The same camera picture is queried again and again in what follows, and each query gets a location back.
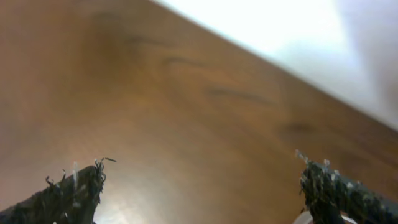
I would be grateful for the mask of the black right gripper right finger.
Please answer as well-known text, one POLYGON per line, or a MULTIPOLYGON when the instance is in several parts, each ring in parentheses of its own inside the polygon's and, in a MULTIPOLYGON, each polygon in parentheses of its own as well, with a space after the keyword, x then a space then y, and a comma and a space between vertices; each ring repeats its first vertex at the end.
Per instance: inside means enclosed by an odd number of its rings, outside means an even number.
POLYGON ((300 192, 305 195, 305 206, 295 223, 373 223, 397 224, 397 203, 369 190, 360 181, 340 175, 323 164, 296 151, 305 162, 300 176, 300 192))

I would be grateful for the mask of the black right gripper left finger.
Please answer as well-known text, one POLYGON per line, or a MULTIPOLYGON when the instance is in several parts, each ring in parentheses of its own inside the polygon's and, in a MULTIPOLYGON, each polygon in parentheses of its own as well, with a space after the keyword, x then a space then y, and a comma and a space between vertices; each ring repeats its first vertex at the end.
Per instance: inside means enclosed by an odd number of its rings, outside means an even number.
POLYGON ((47 177, 45 189, 1 211, 1 224, 94 224, 106 180, 105 160, 96 159, 57 183, 47 177))

